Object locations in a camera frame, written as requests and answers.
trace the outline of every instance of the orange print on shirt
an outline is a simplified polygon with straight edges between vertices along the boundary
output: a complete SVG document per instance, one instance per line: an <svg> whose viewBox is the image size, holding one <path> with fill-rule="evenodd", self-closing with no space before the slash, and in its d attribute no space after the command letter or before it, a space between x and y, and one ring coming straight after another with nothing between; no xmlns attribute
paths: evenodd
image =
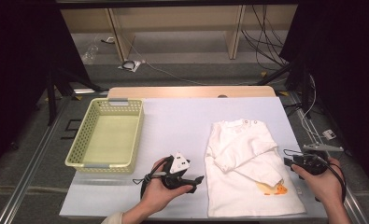
<svg viewBox="0 0 369 224"><path fill-rule="evenodd" d="M256 184L259 190L261 190L264 195L280 195L286 194L288 191L288 189L284 187L283 181L280 181L273 187L260 182L256 182Z"/></svg>

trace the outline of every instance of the person's left hand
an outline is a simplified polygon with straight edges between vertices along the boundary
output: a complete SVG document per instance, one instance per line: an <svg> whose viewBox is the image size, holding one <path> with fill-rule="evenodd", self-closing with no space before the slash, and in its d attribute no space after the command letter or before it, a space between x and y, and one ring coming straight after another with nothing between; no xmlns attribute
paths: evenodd
<svg viewBox="0 0 369 224"><path fill-rule="evenodd" d="M164 158L156 161L153 167L159 164L163 159ZM163 166L164 164L160 166L156 172L160 172ZM140 203L151 208L152 213L156 213L163 210L174 198L187 193L191 189L191 185L181 186L177 189L167 189L160 178L152 178L146 187L146 191Z"/></svg>

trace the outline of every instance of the white table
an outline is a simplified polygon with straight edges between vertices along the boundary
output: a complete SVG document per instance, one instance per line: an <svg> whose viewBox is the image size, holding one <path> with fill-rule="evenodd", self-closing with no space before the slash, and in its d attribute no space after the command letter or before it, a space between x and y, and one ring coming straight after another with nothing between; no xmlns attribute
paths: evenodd
<svg viewBox="0 0 369 224"><path fill-rule="evenodd" d="M152 164L180 151L191 160L184 177L205 175L204 154L211 124L220 120L257 119L265 122L282 149L300 151L281 102L277 97L241 98L146 98L145 119L138 149L136 168L131 175L74 176L62 207L64 217L106 217L117 210L126 211L139 201L140 185L132 182L149 173ZM276 219L326 217L321 203L314 199L303 180L287 168L305 205L306 214L284 217L241 217L239 219ZM194 194L172 201L163 211L150 218L208 219L206 181Z"/></svg>

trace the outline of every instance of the yellow plastic basket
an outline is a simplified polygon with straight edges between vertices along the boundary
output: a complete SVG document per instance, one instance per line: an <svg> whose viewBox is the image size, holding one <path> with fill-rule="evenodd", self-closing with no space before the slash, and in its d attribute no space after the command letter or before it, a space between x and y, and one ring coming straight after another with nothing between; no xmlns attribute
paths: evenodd
<svg viewBox="0 0 369 224"><path fill-rule="evenodd" d="M81 172L132 173L143 117L142 100L93 99L65 165Z"/></svg>

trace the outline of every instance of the hand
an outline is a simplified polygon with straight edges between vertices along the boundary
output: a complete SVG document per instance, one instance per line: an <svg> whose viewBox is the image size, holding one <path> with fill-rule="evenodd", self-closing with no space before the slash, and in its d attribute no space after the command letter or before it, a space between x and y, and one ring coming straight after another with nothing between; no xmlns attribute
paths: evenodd
<svg viewBox="0 0 369 224"><path fill-rule="evenodd" d="M334 158L329 158L329 162L337 166L340 165L339 161ZM331 200L342 200L341 184L330 170L326 170L321 175L312 175L300 166L293 165L291 168L305 180L306 184L322 203ZM343 178L338 167L332 165L332 168Z"/></svg>
<svg viewBox="0 0 369 224"><path fill-rule="evenodd" d="M157 164L159 164L163 160L160 159L154 163L154 168ZM160 166L156 172L160 172L163 169L163 166ZM143 198L141 199L142 204L145 204L147 207L152 209L152 213L159 212L163 210L174 198L184 193L187 193L192 189L191 185L181 186L177 189L167 189L160 178L152 178L149 182L149 185L146 187L146 191L144 192Z"/></svg>
<svg viewBox="0 0 369 224"><path fill-rule="evenodd" d="M156 161L152 168L156 167L162 160L163 158ZM163 165L156 172L160 172L163 169ZM122 223L140 223L150 215L163 210L174 198L187 193L191 189L191 185L181 186L177 189L167 189L160 178L152 178L140 203L123 214Z"/></svg>
<svg viewBox="0 0 369 224"><path fill-rule="evenodd" d="M339 167L339 161L329 158L329 162ZM332 165L332 168L343 178L340 169ZM315 196L323 203L330 224L350 223L345 206L342 203L342 187L336 176L330 170L321 175L312 175L298 165L291 168L300 175L310 187Z"/></svg>

